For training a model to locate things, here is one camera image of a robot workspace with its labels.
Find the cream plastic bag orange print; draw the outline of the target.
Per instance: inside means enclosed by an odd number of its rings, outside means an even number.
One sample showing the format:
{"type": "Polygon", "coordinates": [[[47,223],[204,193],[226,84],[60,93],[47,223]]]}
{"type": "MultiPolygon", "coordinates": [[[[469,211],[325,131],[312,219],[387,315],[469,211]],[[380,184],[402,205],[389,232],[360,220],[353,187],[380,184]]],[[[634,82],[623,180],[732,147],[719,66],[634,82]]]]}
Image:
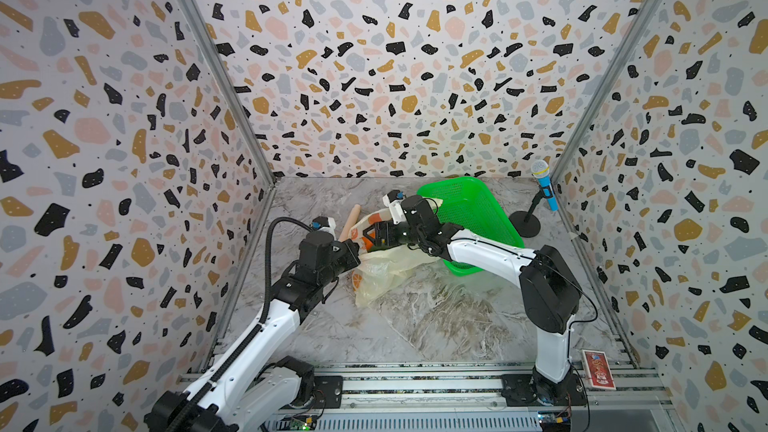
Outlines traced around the cream plastic bag orange print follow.
{"type": "Polygon", "coordinates": [[[361,264],[351,273],[351,284],[358,308],[370,306],[376,299],[403,284],[417,267],[438,261],[437,257],[429,256],[418,249],[411,250],[407,246],[384,251],[367,251],[362,240],[363,230],[379,219],[390,218],[387,208],[368,215],[362,215],[360,212],[358,222],[348,238],[361,246],[361,264]]]}

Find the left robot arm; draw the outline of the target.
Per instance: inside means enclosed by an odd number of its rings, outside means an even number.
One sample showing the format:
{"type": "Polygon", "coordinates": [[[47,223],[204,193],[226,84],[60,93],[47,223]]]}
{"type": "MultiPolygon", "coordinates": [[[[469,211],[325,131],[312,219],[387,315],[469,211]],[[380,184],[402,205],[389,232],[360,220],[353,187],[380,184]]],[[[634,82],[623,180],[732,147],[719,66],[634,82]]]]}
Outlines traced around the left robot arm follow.
{"type": "Polygon", "coordinates": [[[257,431],[279,410],[323,403],[312,365],[287,356],[272,360],[325,288],[360,264],[359,246],[313,231],[300,243],[294,271],[280,278],[259,317],[214,365],[182,392],[168,391],[145,416],[152,431],[257,431]]]}

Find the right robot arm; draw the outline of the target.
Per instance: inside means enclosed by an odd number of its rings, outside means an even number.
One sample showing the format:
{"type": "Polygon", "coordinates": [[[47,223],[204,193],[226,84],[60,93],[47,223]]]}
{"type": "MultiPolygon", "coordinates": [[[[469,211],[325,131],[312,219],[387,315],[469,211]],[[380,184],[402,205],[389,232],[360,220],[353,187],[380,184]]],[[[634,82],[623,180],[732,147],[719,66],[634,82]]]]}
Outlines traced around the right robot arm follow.
{"type": "Polygon", "coordinates": [[[465,196],[428,186],[405,196],[393,190],[384,204],[384,211],[363,219],[351,233],[369,258],[392,265],[386,253],[410,247],[416,258],[439,258],[459,276],[484,271],[519,289],[536,329],[536,359],[529,379],[508,380],[508,403],[585,404],[570,358],[570,333],[583,291],[556,248],[525,247],[521,228],[488,192],[465,196]]]}

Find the wooden rolling pin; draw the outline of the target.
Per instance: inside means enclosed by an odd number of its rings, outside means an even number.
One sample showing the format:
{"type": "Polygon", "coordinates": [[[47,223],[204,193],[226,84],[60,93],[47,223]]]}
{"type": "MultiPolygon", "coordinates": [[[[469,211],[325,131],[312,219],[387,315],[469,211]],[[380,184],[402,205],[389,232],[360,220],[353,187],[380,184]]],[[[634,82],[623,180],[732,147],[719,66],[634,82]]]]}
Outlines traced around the wooden rolling pin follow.
{"type": "Polygon", "coordinates": [[[341,234],[339,236],[339,240],[340,241],[345,241],[345,240],[347,240],[350,237],[350,233],[351,233],[354,225],[358,222],[358,218],[359,218],[360,212],[361,212],[361,206],[359,204],[355,204],[352,207],[352,209],[351,209],[351,211],[350,211],[350,213],[349,213],[349,215],[348,215],[348,217],[346,219],[346,222],[344,224],[342,232],[341,232],[341,234]]]}

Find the green plastic basket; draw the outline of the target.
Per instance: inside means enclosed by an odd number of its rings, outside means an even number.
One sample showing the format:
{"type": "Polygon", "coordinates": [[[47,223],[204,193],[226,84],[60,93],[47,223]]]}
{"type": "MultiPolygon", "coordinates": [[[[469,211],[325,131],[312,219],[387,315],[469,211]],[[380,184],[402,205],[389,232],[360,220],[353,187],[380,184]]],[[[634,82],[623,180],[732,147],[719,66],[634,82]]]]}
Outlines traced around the green plastic basket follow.
{"type": "Polygon", "coordinates": [[[494,195],[479,179],[459,177],[421,186],[417,194],[437,200],[443,223],[460,225],[482,237],[515,247],[524,242],[494,195]]]}

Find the black microphone stand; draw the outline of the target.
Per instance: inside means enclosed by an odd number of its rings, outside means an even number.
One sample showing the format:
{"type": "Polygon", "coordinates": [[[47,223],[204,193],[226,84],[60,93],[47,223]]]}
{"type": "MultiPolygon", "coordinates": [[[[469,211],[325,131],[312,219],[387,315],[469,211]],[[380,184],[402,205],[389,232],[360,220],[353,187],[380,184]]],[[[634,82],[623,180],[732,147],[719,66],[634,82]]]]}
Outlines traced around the black microphone stand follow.
{"type": "Polygon", "coordinates": [[[519,210],[509,215],[510,223],[522,238],[536,237],[540,233],[541,223],[534,212],[543,198],[544,193],[539,191],[527,210],[519,210]]]}

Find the blue toy microphone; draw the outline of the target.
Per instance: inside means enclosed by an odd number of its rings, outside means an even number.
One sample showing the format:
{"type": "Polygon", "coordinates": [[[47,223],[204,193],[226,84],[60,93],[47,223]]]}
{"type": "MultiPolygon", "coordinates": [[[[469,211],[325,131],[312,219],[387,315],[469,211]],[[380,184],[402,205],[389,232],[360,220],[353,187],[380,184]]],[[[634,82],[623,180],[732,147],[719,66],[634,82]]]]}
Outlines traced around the blue toy microphone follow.
{"type": "Polygon", "coordinates": [[[531,173],[539,185],[539,191],[547,200],[551,211],[558,210],[558,202],[552,188],[549,164],[545,160],[536,160],[531,164],[531,173]]]}

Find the red card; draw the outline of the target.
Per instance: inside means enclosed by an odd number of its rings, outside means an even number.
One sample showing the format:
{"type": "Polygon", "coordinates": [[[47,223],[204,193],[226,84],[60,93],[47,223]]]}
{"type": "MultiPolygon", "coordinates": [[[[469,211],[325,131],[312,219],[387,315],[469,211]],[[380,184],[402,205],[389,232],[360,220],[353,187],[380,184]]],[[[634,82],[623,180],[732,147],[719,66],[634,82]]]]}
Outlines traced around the red card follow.
{"type": "Polygon", "coordinates": [[[616,384],[607,355],[603,351],[583,350],[583,365],[592,388],[615,390],[616,384]]]}

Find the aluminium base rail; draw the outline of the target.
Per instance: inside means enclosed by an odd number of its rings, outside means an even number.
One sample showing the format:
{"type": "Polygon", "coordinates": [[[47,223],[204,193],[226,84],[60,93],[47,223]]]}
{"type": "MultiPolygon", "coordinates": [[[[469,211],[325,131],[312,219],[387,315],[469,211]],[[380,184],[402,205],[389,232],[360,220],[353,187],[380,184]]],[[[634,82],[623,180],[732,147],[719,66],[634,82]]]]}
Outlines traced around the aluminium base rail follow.
{"type": "Polygon", "coordinates": [[[342,364],[319,367],[305,392],[296,373],[212,384],[212,406],[240,431],[681,431],[657,373],[620,364],[611,390],[581,368],[551,404],[526,391],[526,363],[342,364]]]}

